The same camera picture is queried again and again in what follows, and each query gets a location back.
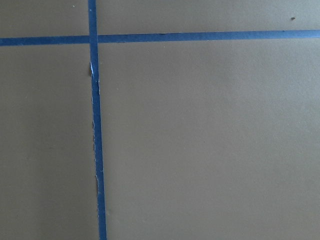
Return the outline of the blue tape strip crossing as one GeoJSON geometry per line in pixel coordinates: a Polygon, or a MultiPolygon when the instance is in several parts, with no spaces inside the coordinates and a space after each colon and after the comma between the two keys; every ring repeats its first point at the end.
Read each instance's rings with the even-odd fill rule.
{"type": "Polygon", "coordinates": [[[108,237],[107,237],[107,222],[106,222],[104,163],[103,163],[102,127],[101,127],[97,5],[95,0],[88,1],[88,23],[89,23],[90,69],[91,69],[91,87],[92,87],[94,159],[95,159],[96,186],[97,186],[98,231],[99,231],[99,239],[106,240],[108,237]]]}

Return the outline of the blue tape strip near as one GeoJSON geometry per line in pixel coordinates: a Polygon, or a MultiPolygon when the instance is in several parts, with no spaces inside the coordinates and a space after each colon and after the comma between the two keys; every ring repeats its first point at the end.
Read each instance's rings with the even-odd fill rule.
{"type": "MultiPolygon", "coordinates": [[[[221,40],[266,40],[266,39],[312,39],[319,38],[317,30],[263,30],[263,31],[222,31],[222,32],[179,32],[179,33],[139,33],[98,35],[96,42],[106,43],[144,43],[144,42],[183,42],[183,41],[221,41],[221,40]]],[[[93,37],[75,36],[40,36],[1,38],[4,46],[37,45],[75,45],[89,44],[93,37]]]]}

